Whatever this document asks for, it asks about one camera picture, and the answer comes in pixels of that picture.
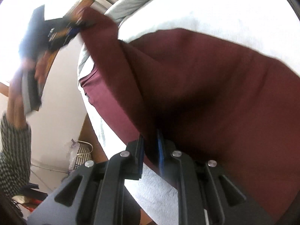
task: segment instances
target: plaid shirt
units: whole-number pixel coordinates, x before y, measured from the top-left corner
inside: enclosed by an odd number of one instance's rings
[[[11,125],[6,114],[1,119],[0,190],[9,198],[29,182],[31,165],[31,128]]]

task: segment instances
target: white bedding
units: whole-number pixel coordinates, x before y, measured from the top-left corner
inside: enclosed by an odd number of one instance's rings
[[[300,22],[286,0],[119,0],[106,13],[121,22],[119,39],[130,42],[157,30],[185,28],[250,47],[278,58],[300,74]],[[93,68],[89,58],[78,78]],[[84,103],[107,157],[125,144],[84,95]],[[158,224],[178,224],[177,191],[144,165],[140,181],[125,186]]]

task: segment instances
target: maroon cloth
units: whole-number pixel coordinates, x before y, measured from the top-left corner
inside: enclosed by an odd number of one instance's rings
[[[161,128],[193,159],[217,160],[277,220],[300,190],[300,78],[280,61],[174,29],[126,44],[112,20],[82,32],[95,62],[80,83],[125,143]]]

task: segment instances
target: silver rivet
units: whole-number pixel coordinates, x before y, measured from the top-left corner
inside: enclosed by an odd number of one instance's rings
[[[95,164],[95,162],[93,160],[88,160],[84,163],[84,165],[86,167],[92,167]]]
[[[209,160],[207,162],[207,164],[210,166],[210,167],[215,167],[217,165],[217,162],[215,160]]]
[[[181,157],[181,155],[182,155],[181,151],[173,151],[172,152],[172,156],[174,156],[174,157]]]
[[[129,155],[130,155],[129,151],[123,151],[123,152],[120,153],[121,157],[128,157]]]

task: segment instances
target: bright window light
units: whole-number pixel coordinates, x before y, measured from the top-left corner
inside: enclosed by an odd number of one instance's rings
[[[0,5],[0,81],[9,82],[20,65],[19,44],[33,10],[45,4],[45,19],[63,17],[78,0],[4,0]]]

